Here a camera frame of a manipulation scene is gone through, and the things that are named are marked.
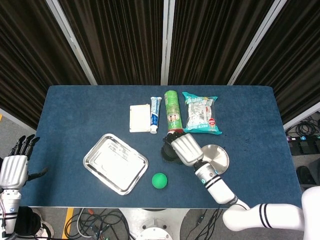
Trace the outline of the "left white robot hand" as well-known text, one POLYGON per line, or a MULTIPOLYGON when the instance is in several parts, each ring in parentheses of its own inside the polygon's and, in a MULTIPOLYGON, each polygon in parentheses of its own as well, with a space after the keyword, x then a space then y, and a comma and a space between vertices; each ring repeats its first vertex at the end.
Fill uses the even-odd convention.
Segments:
POLYGON ((34 134, 21 136, 3 158, 0 166, 0 188, 2 190, 20 190, 26 182, 44 176, 48 168, 38 173, 29 173, 29 161, 35 144, 40 140, 34 134))

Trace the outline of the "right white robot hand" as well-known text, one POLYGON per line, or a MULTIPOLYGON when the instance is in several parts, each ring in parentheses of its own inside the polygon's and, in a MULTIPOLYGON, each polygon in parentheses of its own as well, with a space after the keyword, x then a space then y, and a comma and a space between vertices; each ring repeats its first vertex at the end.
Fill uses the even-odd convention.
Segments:
POLYGON ((192 167, 204 157, 201 147, 190 133, 168 133, 163 142, 161 153, 166 161, 192 167))

